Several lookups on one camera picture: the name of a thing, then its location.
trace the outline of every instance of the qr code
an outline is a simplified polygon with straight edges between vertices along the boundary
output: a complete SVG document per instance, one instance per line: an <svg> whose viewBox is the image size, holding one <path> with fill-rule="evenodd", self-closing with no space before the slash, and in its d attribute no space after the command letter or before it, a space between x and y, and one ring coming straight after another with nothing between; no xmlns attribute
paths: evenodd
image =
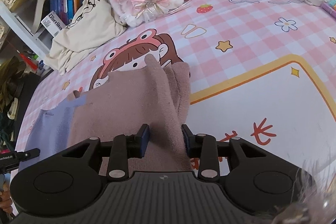
<svg viewBox="0 0 336 224"><path fill-rule="evenodd" d="M43 24L46 28L48 28L51 24L51 21L49 19L46 19L46 20L43 21Z"/></svg>

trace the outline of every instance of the cartoon girl print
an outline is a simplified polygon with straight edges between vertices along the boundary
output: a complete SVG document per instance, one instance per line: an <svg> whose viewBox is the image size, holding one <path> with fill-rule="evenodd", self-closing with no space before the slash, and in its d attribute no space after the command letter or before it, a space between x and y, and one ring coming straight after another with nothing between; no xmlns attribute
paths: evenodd
<svg viewBox="0 0 336 224"><path fill-rule="evenodd" d="M145 56L152 54L161 67L176 62L183 62L177 56L174 42L169 34L156 35L155 29L148 29L126 44L109 51L103 60L103 65L95 72L89 90L104 84L110 71L125 71L145 67Z"/></svg>

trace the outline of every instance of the red chinese character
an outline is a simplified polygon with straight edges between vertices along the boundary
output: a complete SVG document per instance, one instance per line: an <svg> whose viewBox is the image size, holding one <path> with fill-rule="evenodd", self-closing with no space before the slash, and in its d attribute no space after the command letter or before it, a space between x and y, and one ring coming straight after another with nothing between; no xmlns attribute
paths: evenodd
<svg viewBox="0 0 336 224"><path fill-rule="evenodd" d="M229 139L231 139L232 137L238 136L236 131L232 130L232 133L233 133L232 135L229 135L228 133L225 133L226 137L224 139L220 140L220 142L225 142L225 141L228 141Z"/></svg>
<svg viewBox="0 0 336 224"><path fill-rule="evenodd" d="M191 166L193 167L193 169L196 169L198 170L200 164L199 164L199 159L198 158L192 158L190 159L190 162L191 162Z"/></svg>
<svg viewBox="0 0 336 224"><path fill-rule="evenodd" d="M238 136L237 132L232 130L232 135L229 135L228 133L225 133L225 138L220 140L220 142L225 142L225 141L228 141L229 139L231 139L232 137L236 137ZM223 157L218 157L218 160L219 162L222 162L223 161Z"/></svg>
<svg viewBox="0 0 336 224"><path fill-rule="evenodd" d="M273 127L272 125L262 128L262 126L264 125L265 122L266 122L266 118L263 119L263 121L261 122L261 124L258 127L257 127L255 122L253 123L254 132L251 134L251 136L255 137L255 139L256 139L256 141L259 145L267 145L271 141L271 139L269 138L267 141L262 142L259 138L259 134L263 134L263 135L268 136L268 137L276 137L277 136L276 134L266 132L266 130Z"/></svg>

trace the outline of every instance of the purple cloth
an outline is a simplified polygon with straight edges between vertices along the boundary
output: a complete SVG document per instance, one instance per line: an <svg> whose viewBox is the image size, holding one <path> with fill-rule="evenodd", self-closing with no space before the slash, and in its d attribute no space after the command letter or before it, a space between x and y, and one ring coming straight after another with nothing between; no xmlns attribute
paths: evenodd
<svg viewBox="0 0 336 224"><path fill-rule="evenodd" d="M331 8L331 7L328 5L328 3L323 2L322 5L321 5L321 8L322 8L323 10L325 10L328 14L330 14L333 18L336 19L336 11L335 11L333 8Z"/></svg>
<svg viewBox="0 0 336 224"><path fill-rule="evenodd" d="M40 156L21 162L19 171L67 148L74 111L86 102L85 94L77 97L73 92L54 109L40 111L25 148L25 151L39 148Z"/></svg>

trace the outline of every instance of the white flower print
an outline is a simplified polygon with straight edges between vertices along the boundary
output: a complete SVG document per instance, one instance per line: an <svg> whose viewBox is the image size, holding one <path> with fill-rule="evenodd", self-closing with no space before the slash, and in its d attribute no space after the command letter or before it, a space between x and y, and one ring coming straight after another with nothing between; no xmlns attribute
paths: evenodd
<svg viewBox="0 0 336 224"><path fill-rule="evenodd" d="M278 22L274 23L276 26L281 26L281 29L284 32L289 32L290 29L296 31L297 27L295 26L296 22L294 20L286 20L282 17L279 18Z"/></svg>

